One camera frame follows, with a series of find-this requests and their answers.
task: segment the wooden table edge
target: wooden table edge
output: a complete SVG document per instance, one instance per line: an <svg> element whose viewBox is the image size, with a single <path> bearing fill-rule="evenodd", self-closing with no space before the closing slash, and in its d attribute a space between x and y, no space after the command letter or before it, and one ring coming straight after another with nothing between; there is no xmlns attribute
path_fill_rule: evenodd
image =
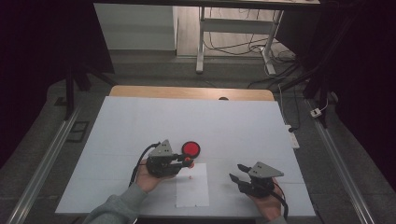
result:
<svg viewBox="0 0 396 224"><path fill-rule="evenodd" d="M114 86L109 96L148 97L174 99L218 100L225 97L232 101L274 101L268 90L216 89L193 87Z"/></svg>

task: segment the wire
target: wire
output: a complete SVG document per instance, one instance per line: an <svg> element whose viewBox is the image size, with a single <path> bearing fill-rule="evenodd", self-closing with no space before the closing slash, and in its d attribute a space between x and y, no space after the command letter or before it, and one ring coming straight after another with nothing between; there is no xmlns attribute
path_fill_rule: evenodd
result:
<svg viewBox="0 0 396 224"><path fill-rule="evenodd" d="M289 49L282 50L282 51L280 51L280 52L277 54L277 57L280 58L280 54L281 54L281 53L284 53L284 52L292 52L292 51L289 50Z"/></svg>
<svg viewBox="0 0 396 224"><path fill-rule="evenodd" d="M326 109L328 104L329 104L329 98L326 98L326 105L323 108L321 108L320 111Z"/></svg>
<svg viewBox="0 0 396 224"><path fill-rule="evenodd" d="M213 83L211 83L211 82L209 82L209 81L204 81L204 83L207 83L207 84L209 84L210 86L212 86L212 87L214 87L214 88L217 88L217 86L216 86L215 84L213 84Z"/></svg>
<svg viewBox="0 0 396 224"><path fill-rule="evenodd" d="M288 59L288 60L285 60L285 59L282 59L282 58L279 56L281 53L287 52L287 51L291 51L291 50L286 49L286 50L280 51L280 52L277 54L277 56L275 56L275 55L274 55L274 52L272 51L272 49L270 49L270 53L271 53L271 54L270 54L270 58L273 59L274 62L276 62L276 63L296 63L297 60L296 60L295 58L285 58L285 59Z"/></svg>
<svg viewBox="0 0 396 224"><path fill-rule="evenodd" d="M210 8L210 11L209 11L209 17L210 17L210 18L212 17L212 9L213 9L213 7L211 7L211 8ZM256 20L259 19L259 15L260 15L260 10L257 11ZM250 44L252 44L252 43L257 43L257 42L260 42L260 41L264 41L264 40L267 40L268 38L264 38L264 39L259 39L259 40L252 41L252 40L253 40L253 36L254 36L254 35L252 35L252 37L250 38L250 41L247 42L247 43L237 44L237 45L232 45L232 46L227 46L227 47L215 47L215 46L213 45L213 42L212 42L212 33L209 32L209 43L210 43L210 46L212 46L212 47L210 48L210 47L206 44L205 41L203 41L203 42L204 42L205 47L207 47L208 49L217 50L217 51L220 51L220 52L223 52L223 53L227 53L227 54L231 54L231 55L244 55L244 54L248 54L248 53L250 53L250 52L261 53L262 50L254 51L254 49L258 49L259 47L262 47L262 46L265 46L265 45L250 46ZM241 52L241 53L232 53L232 52L230 52L230 51L224 50L224 49L235 48L235 47L239 47L239 46L243 46L243 45L248 45L248 46L247 46L247 47L248 47L248 51L246 51L246 52Z"/></svg>
<svg viewBox="0 0 396 224"><path fill-rule="evenodd" d="M280 192L282 192L282 195L283 195L283 199L286 201L286 195L283 192L283 189L277 183L274 182L274 184L280 189Z"/></svg>
<svg viewBox="0 0 396 224"><path fill-rule="evenodd" d="M298 106L298 102L297 102L297 94L296 94L295 86L293 88L293 93L294 93L293 99L294 99L294 103L295 103L296 110L297 110L297 126L293 127L291 125L291 122L290 122L289 118L288 118L288 113L284 114L286 122L290 125L290 128L289 128L289 132L290 133L300 129L300 126L301 126L300 107Z"/></svg>
<svg viewBox="0 0 396 224"><path fill-rule="evenodd" d="M229 52L229 51L227 51L227 50L223 50L223 49L219 49L219 48L210 48L210 47L206 44L205 41L204 41L204 45L205 45L205 47L207 47L208 49L213 49L213 50L221 51L221 52L228 53L228 54L231 54L231 55L243 55L243 54L248 54L248 53L252 52L254 49L258 48L258 47L255 47L255 48L253 48L253 49L251 49L251 50L249 50L249 51L242 52L242 53L232 53L232 52Z"/></svg>
<svg viewBox="0 0 396 224"><path fill-rule="evenodd" d="M250 9L248 10L248 12L247 12L247 17L246 17L245 19L248 18L248 15L250 15Z"/></svg>
<svg viewBox="0 0 396 224"><path fill-rule="evenodd" d="M268 39L268 38L255 40L255 41L252 41L251 43L257 43L257 42L260 42L260 41L264 41L264 40L266 40L266 39ZM246 44L249 44L249 42L242 43L242 44L237 44L237 45L226 46L226 47L213 47L213 49L230 49L230 48L234 48L234 47L244 46L244 45L246 45Z"/></svg>
<svg viewBox="0 0 396 224"><path fill-rule="evenodd" d="M142 155L140 156L139 160L137 161L137 165L136 165L136 167L134 168L134 171L132 172L131 181L129 182L129 187L131 187L132 183L134 183L134 181L136 180L137 170L139 169L140 162L142 161L142 159L143 159L143 157L145 156L145 154L146 154L146 153L149 151L149 149L151 149L152 147L157 147L157 146L159 146L159 145L160 145L160 142L159 142L159 143L155 143L155 144L151 144L149 147L147 147L147 148L143 151Z"/></svg>
<svg viewBox="0 0 396 224"><path fill-rule="evenodd" d="M271 86L273 86L273 85L276 84L277 82L279 82L279 81L281 81L282 79L288 77L288 76L289 76L291 73L293 73L299 66L300 66L299 64L292 64L292 65L290 65L288 68L286 68L283 72L279 73L279 74L277 75L277 77L270 76L269 78L265 78L265 79L262 79L262 80L252 81L252 82L250 82L250 83L247 85L247 89L249 89L253 84L263 83L263 82L267 82L267 81L270 81L270 80L275 79L276 81L273 82L273 83L271 83L271 84L267 87L267 89L269 89ZM268 72L267 72L265 69L266 69L266 66L264 65L264 72L265 72L266 74L268 74Z"/></svg>
<svg viewBox="0 0 396 224"><path fill-rule="evenodd" d="M285 219L288 219L289 206L288 206L288 204L286 203L286 199L283 199L283 198L282 198L281 196L279 196L277 193L273 192L272 190L266 189L266 188L263 187L263 186L256 185L256 184L253 185L253 186L256 187L256 188L259 188L259 189L262 189L262 190L268 192L269 194L271 194L272 196L274 196L274 198L276 198L278 201L280 201L280 203L282 203L283 207L285 208L285 210L284 210L284 212L283 212L283 217L284 217Z"/></svg>

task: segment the metal frame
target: metal frame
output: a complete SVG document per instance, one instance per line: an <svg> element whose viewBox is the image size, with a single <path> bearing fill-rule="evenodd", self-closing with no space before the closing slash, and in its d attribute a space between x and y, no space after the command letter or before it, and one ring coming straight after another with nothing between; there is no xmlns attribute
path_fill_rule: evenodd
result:
<svg viewBox="0 0 396 224"><path fill-rule="evenodd" d="M201 7L197 64L195 69L196 73L202 74L204 72L204 32L217 32L268 35L265 48L261 48L262 57L264 59L268 74L275 75L276 71L274 69L269 52L274 41L282 13L283 11L276 11L274 21L242 21L213 18L206 19L205 8Z"/></svg>
<svg viewBox="0 0 396 224"><path fill-rule="evenodd" d="M81 105L83 105L83 100L84 98L80 100L79 104L76 106L76 109L70 115L69 120L64 120L62 122L61 127L59 128L52 142L50 143L49 148L43 157L43 160L38 165L32 179L26 186L26 189L20 197L20 200L12 211L11 216L7 221L7 224L23 223L26 219L30 209L35 202L35 198L37 197L38 192L43 187L44 182L46 181L47 176L50 172L50 169L52 168L53 163L55 163L55 160L58 157L62 146L64 145L64 141L66 140L67 135L73 127L73 123L75 122L79 111L81 110Z"/></svg>
<svg viewBox="0 0 396 224"><path fill-rule="evenodd" d="M308 112L314 109L314 107L311 106L308 100L305 100L305 104ZM351 202L355 207L356 214L361 220L361 223L374 224L375 220L373 218L373 215L370 212L366 201L364 201L364 198L361 195L361 191L359 190L358 186L356 186L355 181L353 180L350 172L348 171L346 163L344 162L341 154L339 153L336 144L332 140L332 136L327 129L323 128L318 119L314 119L314 122L315 126L317 127L318 133L329 153L329 156L332 159L335 170L340 176L346 193L349 195Z"/></svg>

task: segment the floor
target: floor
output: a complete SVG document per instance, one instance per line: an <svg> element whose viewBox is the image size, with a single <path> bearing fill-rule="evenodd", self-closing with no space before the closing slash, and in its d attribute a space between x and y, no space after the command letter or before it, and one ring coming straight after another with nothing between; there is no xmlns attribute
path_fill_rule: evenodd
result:
<svg viewBox="0 0 396 224"><path fill-rule="evenodd" d="M225 16L223 9L220 11L213 9L212 13L213 15L221 13L221 16ZM240 41L246 42L245 35L240 38ZM220 46L220 44L225 46L233 43L214 42L214 45ZM194 54L188 53L187 50L183 54L179 51L179 57L168 52L110 51L110 53L116 74L109 76L121 85L236 89L250 87L251 89L269 89L272 91L277 89L277 83L274 82L274 79L265 75L264 63L260 57L208 57L205 59L204 73L198 76L195 74L195 59L191 57ZM279 73L287 67L287 64L276 64L276 71ZM290 81L299 76L301 72L301 70L296 70L290 76L276 79L276 81ZM92 83L89 91L76 90L77 100L86 99L85 104L81 105L77 122L85 123L87 131L85 133L70 133L67 136L68 140L64 143L46 182L27 214L25 223L82 223L84 219L84 216L55 215L54 211L63 195L68 179L73 174L74 167L89 137L101 104L111 90L111 87L102 80L91 75L89 75L89 79ZM264 81L249 86L249 84L258 80ZM289 223L361 223L318 134L315 122L309 116L305 99L301 95L304 85L302 83L295 88L282 92L282 95L276 94L276 99L279 101L279 105L283 106L287 123L298 128L294 133L299 141L300 148L295 150L295 155L318 215L316 217L291 217ZM40 115L13 156L0 170L0 223L7 222L26 185L33 176L35 168L40 163L51 140L62 124L65 115L65 107L62 104L64 96L63 81L49 88L48 99ZM339 148L347 168L367 202L375 218L375 223L395 223L395 192L378 171L364 148L337 118L334 112L335 105L336 102L331 98L328 106L328 130ZM143 219L141 223L145 223L145 221L152 222L153 220ZM180 220L176 222L173 219L157 221L161 223L180 223ZM200 223L216 222L210 222L206 219L199 221ZM185 219L181 222L192 223L195 221ZM237 222L252 223L251 220L237 220Z"/></svg>
<svg viewBox="0 0 396 224"><path fill-rule="evenodd" d="M198 7L178 8L178 34L177 34L177 56L197 55L197 44L199 41L199 15ZM206 18L249 20L249 21L272 21L274 11L243 9L243 8L218 8L207 7L205 9ZM258 49L251 50L249 47L262 46L266 43L268 35L252 34L227 34L205 32L205 56L237 56L237 57L261 57ZM287 50L282 44L274 41L276 48L274 54L282 50Z"/></svg>

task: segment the hand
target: hand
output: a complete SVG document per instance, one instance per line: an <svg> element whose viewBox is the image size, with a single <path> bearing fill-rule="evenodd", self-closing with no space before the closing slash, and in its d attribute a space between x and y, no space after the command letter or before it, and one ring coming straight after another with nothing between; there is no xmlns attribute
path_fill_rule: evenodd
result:
<svg viewBox="0 0 396 224"><path fill-rule="evenodd" d="M169 178L173 178L174 175L165 176L161 178L157 178L149 174L148 168L146 167L146 160L142 160L139 165L139 169L137 170L136 176L136 184L139 186L143 191L149 193L150 191L154 190L157 185Z"/></svg>
<svg viewBox="0 0 396 224"><path fill-rule="evenodd" d="M275 185L274 192L278 194L279 196L282 196L282 191L280 188ZM256 204L257 208L259 209L259 212L262 214L263 217L267 218L269 221L280 217L280 201L276 199L274 196L270 195L265 198L255 198L253 196L248 195L248 197Z"/></svg>

